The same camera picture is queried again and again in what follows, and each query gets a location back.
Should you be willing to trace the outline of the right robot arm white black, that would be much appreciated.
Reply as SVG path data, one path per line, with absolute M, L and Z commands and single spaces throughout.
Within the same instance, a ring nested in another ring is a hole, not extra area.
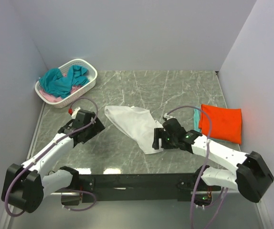
M 263 157 L 252 151 L 236 151 L 208 139 L 195 130 L 186 131 L 178 120 L 166 120 L 161 128 L 154 128 L 154 149 L 180 149 L 208 158 L 222 169 L 205 167 L 194 178 L 194 186 L 205 190 L 208 186 L 220 186 L 237 190 L 247 200 L 258 203 L 274 182 L 274 176 Z

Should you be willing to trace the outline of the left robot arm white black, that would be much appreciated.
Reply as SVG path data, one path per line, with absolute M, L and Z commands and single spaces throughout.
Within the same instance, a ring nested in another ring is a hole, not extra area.
M 70 109 L 71 120 L 61 127 L 51 142 L 21 165 L 8 167 L 1 200 L 22 212 L 34 212 L 44 198 L 60 189 L 81 192 L 79 172 L 63 166 L 53 174 L 49 171 L 56 161 L 77 144 L 84 144 L 104 130 L 97 113 L 77 108 Z

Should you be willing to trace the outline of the white t shirt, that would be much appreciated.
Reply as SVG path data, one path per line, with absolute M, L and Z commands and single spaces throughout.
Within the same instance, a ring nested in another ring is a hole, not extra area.
M 108 105 L 105 115 L 109 121 L 123 134 L 133 139 L 144 154 L 155 154 L 163 151 L 161 141 L 158 149 L 152 147 L 154 129 L 162 128 L 162 124 L 154 120 L 148 109 L 140 107 Z

